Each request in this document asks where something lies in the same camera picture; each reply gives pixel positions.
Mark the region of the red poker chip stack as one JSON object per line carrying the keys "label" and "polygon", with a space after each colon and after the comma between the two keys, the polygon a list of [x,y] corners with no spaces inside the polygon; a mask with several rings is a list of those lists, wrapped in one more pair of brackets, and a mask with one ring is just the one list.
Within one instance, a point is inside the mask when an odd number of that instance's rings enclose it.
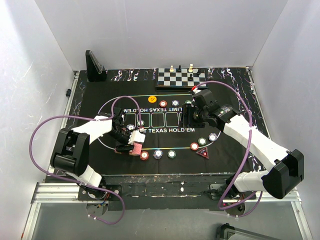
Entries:
{"label": "red poker chip stack", "polygon": [[148,160],[148,158],[149,158],[149,153],[147,151],[142,151],[140,154],[140,159],[142,161],[146,161],[146,160]]}

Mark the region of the yellow big blind button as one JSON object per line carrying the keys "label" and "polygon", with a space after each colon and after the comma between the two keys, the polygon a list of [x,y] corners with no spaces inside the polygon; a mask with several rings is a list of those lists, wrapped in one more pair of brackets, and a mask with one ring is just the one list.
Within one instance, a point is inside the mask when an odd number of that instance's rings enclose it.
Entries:
{"label": "yellow big blind button", "polygon": [[151,95],[148,97],[148,102],[149,103],[155,103],[157,101],[157,97],[154,95]]}

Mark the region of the red chips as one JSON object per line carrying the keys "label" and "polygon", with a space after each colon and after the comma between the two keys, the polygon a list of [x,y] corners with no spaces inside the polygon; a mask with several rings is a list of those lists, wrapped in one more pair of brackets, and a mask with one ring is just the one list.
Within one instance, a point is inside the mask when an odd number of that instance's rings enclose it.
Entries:
{"label": "red chips", "polygon": [[196,143],[196,142],[192,142],[190,144],[190,148],[193,150],[193,151],[196,151],[199,149],[199,145]]}
{"label": "red chips", "polygon": [[167,102],[165,100],[160,101],[159,106],[164,108],[167,106]]}

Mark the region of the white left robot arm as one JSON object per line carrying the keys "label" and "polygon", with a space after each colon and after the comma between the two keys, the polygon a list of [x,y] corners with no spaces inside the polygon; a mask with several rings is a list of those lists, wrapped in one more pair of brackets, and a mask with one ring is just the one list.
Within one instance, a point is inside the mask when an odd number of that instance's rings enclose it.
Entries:
{"label": "white left robot arm", "polygon": [[103,177],[89,165],[90,144],[107,134],[120,143],[118,152],[140,155],[146,139],[144,130],[123,128],[124,119],[125,114],[122,111],[114,116],[101,113],[81,126],[70,130],[61,129],[53,148],[50,165],[82,184],[90,185],[89,194],[95,200],[103,199],[107,193]]}

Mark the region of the green poker chip stack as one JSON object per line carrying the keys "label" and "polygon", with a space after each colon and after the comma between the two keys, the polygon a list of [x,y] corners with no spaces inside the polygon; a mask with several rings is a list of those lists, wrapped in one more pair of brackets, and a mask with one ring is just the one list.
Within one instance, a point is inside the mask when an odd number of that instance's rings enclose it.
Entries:
{"label": "green poker chip stack", "polygon": [[170,158],[170,159],[174,159],[177,154],[174,150],[169,150],[168,153],[167,153],[167,156]]}

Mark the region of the black triangular all-in marker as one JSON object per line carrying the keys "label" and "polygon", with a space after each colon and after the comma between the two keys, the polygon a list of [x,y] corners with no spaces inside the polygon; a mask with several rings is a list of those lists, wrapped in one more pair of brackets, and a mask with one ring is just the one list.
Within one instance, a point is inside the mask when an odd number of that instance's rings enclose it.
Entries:
{"label": "black triangular all-in marker", "polygon": [[199,149],[197,152],[196,152],[197,155],[203,157],[203,158],[206,158],[206,159],[209,159],[209,152],[208,152],[208,148],[207,147],[204,147],[202,149]]}

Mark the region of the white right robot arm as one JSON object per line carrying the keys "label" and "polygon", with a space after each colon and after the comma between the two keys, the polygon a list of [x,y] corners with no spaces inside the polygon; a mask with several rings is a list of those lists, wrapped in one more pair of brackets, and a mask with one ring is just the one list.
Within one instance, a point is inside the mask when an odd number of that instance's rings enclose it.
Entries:
{"label": "white right robot arm", "polygon": [[248,153],[262,163],[264,171],[238,171],[226,182],[224,190],[232,199],[245,192],[267,192],[283,199],[304,180],[304,155],[299,150],[289,151],[250,126],[243,115],[231,105],[220,106],[209,89],[191,90],[192,102],[182,106],[180,126],[204,128],[209,125],[233,138]]}

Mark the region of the red-backed playing card deck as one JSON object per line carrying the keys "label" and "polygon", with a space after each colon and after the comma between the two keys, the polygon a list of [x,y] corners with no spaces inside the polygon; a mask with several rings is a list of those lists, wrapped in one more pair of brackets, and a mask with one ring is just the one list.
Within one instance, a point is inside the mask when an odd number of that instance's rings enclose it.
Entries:
{"label": "red-backed playing card deck", "polygon": [[142,143],[134,142],[133,149],[129,151],[129,155],[131,156],[140,156],[142,152]]}

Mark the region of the blue poker chip stack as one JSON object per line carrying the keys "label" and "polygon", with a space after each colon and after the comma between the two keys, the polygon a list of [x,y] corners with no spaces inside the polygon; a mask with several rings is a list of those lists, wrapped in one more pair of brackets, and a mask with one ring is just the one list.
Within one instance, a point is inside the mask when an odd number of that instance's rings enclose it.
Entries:
{"label": "blue poker chip stack", "polygon": [[159,160],[163,156],[163,151],[161,149],[156,149],[153,153],[153,157]]}

